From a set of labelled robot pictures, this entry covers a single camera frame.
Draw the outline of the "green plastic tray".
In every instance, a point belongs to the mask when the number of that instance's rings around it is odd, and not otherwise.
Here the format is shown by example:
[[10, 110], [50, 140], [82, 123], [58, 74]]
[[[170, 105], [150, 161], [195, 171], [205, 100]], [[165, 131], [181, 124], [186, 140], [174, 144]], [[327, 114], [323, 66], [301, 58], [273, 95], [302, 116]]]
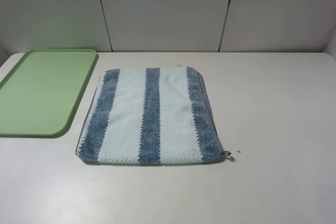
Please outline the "green plastic tray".
[[97, 60], [93, 49], [26, 52], [1, 81], [1, 136], [64, 134]]

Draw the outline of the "blue white striped towel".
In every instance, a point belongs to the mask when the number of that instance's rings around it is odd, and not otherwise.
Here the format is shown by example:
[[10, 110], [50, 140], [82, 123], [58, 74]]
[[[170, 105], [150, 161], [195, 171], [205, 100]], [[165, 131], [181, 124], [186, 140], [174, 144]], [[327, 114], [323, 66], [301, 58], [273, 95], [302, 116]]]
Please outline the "blue white striped towel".
[[178, 66], [105, 71], [76, 155], [89, 164], [189, 165], [230, 152], [218, 138], [202, 75]]

